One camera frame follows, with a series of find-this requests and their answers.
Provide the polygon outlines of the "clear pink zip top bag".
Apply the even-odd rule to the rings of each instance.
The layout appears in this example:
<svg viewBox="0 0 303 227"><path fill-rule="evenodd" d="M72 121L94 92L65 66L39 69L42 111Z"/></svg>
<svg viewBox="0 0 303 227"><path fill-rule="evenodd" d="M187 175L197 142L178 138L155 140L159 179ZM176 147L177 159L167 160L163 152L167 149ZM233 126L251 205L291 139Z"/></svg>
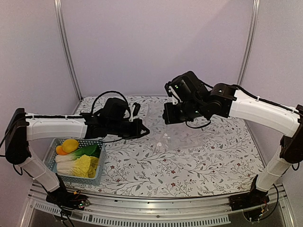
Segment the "clear pink zip top bag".
<svg viewBox="0 0 303 227"><path fill-rule="evenodd" d="M163 118L163 104L149 104L146 125L150 130L147 136L160 150L175 150L199 147L204 142L202 129L191 129L185 123L166 125Z"/></svg>

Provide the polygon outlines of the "yellow lemon toy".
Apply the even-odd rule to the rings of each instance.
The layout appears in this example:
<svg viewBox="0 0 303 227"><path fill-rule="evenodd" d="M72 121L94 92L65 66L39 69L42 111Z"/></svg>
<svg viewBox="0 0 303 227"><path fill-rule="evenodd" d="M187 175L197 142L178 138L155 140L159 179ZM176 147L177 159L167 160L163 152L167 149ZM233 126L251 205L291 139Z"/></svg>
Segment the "yellow lemon toy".
<svg viewBox="0 0 303 227"><path fill-rule="evenodd" d="M66 153L74 152L78 149L79 142L75 139L67 139L62 143L62 150Z"/></svg>

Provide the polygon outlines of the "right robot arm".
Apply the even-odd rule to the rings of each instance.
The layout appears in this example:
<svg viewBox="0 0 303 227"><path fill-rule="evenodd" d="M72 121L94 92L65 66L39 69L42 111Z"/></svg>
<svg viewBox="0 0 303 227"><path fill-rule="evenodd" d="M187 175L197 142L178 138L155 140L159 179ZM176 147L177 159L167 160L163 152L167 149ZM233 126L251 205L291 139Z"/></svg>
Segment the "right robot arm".
<svg viewBox="0 0 303 227"><path fill-rule="evenodd" d="M278 150L265 169L254 177L250 191L229 197L232 210L268 202L268 191L293 164L303 160L303 107L288 107L255 96L239 85L219 83L212 86L192 71L165 84L172 102L165 103L165 124L192 122L218 115L255 122L282 133Z"/></svg>

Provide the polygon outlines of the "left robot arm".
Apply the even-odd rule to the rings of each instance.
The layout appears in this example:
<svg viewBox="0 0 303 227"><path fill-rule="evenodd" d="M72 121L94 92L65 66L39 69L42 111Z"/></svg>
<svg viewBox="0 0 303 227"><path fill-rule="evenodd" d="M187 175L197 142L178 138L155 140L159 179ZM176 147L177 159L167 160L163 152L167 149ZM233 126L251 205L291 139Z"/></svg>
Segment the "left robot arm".
<svg viewBox="0 0 303 227"><path fill-rule="evenodd" d="M83 210L89 205L87 196L67 191L61 177L30 151L29 142L55 137L97 139L107 135L125 140L141 138L150 131L142 119L136 117L139 110L140 104L130 106L124 96L108 98L103 108L92 108L90 112L79 115L34 115L18 108L1 141L5 146L3 156L42 185L47 193L47 202L61 209Z"/></svg>

